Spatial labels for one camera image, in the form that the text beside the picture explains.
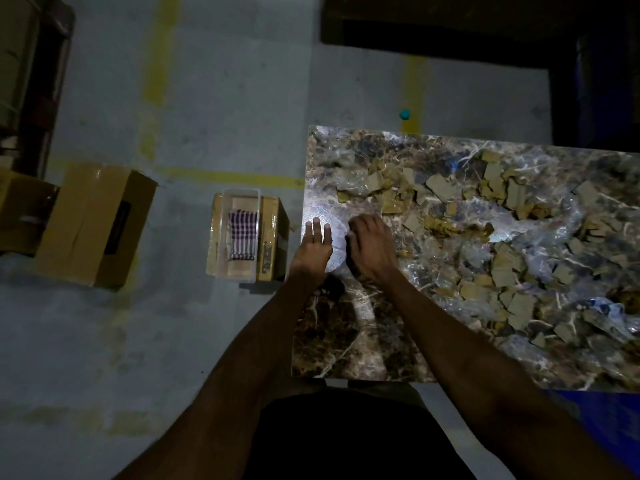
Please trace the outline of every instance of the clear plastic container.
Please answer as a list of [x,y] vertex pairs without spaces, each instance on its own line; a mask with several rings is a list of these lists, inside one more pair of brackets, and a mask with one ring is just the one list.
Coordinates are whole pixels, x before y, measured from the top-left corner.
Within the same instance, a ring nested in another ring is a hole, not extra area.
[[[220,211],[220,236],[218,238],[218,259],[216,276],[242,283],[254,283],[257,276],[258,243],[260,236],[260,190],[229,189],[222,192]],[[229,260],[228,222],[229,212],[246,210],[256,212],[253,259]]]

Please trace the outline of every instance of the concrete floor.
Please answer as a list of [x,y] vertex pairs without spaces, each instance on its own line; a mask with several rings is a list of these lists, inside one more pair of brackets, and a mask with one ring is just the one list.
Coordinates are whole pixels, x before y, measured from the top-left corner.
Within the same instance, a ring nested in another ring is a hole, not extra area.
[[[309,124],[400,130],[409,104],[423,133],[551,142],[545,71],[323,46],[317,0],[66,1],[77,29],[47,177],[91,159],[159,188],[117,294],[2,257],[5,478],[115,475],[268,299],[204,273],[212,197],[237,178],[225,172],[281,177],[262,191],[297,225]],[[441,388],[417,388],[479,479],[511,478]]]

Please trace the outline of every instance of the hand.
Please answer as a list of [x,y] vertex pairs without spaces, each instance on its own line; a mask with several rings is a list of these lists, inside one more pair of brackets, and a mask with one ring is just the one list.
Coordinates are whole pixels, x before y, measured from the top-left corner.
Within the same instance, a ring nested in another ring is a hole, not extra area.
[[302,238],[302,243],[300,243],[289,267],[289,276],[308,277],[314,288],[320,286],[326,276],[324,269],[333,252],[331,243],[331,226],[329,224],[324,225],[323,241],[320,219],[314,217],[313,227],[311,222],[307,222],[305,236]]
[[381,285],[397,273],[396,249],[389,227],[379,216],[362,214],[349,221],[351,258],[362,274]]

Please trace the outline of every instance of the striped fabric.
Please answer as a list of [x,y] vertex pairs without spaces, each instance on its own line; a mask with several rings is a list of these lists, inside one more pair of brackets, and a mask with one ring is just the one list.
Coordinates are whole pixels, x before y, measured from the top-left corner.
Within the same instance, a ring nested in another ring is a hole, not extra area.
[[256,252],[255,224],[257,212],[232,210],[227,224],[227,259],[254,260]]

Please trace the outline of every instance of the brown marble surface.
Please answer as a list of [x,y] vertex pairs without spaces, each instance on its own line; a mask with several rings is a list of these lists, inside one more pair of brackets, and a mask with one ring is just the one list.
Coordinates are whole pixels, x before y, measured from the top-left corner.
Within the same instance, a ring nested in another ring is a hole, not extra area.
[[[484,172],[486,163],[474,158],[482,148],[503,154],[503,169],[516,168],[527,182],[527,197],[553,207],[554,216],[519,221],[508,209],[478,195],[463,200],[462,189],[477,185]],[[329,222],[334,253],[328,265],[330,279],[309,300],[298,321],[293,376],[435,381],[394,307],[371,283],[356,279],[346,263],[344,235],[348,220],[363,212],[379,214],[380,204],[372,196],[339,203],[336,186],[344,186],[345,175],[354,169],[366,169],[374,157],[412,168],[417,183],[424,183],[435,173],[450,178],[459,195],[455,199],[459,211],[453,220],[460,226],[491,222],[495,228],[491,243],[482,244],[462,236],[437,238],[429,231],[414,234],[402,226],[407,214],[383,216],[394,233],[397,249],[410,256],[400,258],[399,264],[416,288],[519,360],[541,387],[640,388],[638,342],[633,335],[637,332],[636,318],[627,313],[622,322],[616,322],[624,328],[626,339],[616,339],[615,334],[582,319],[584,310],[593,304],[589,303],[591,298],[611,296],[620,287],[634,289],[640,282],[638,155],[314,126],[308,135],[303,222],[314,216],[319,216],[323,224]],[[597,202],[587,208],[572,193],[585,180],[600,192]],[[421,217],[441,217],[444,204],[429,193],[422,206],[412,202],[411,210]],[[602,212],[620,220],[623,229],[607,236],[603,243],[587,243],[580,256],[572,255],[567,240],[578,231],[585,215]],[[477,273],[487,273],[493,243],[499,241],[510,242],[536,278],[521,280],[518,286],[520,292],[537,300],[535,320],[521,331],[509,325],[495,330],[492,304],[465,301],[457,293],[451,298],[435,293],[436,288],[451,281],[452,274],[469,280]],[[606,258],[614,253],[624,253],[630,265],[622,268]],[[570,285],[552,282],[550,273],[558,263],[574,272],[575,280]],[[593,270],[601,266],[604,273],[594,279]],[[554,327],[562,323],[575,335],[569,342],[554,333]],[[546,336],[544,347],[529,342],[539,333]]]

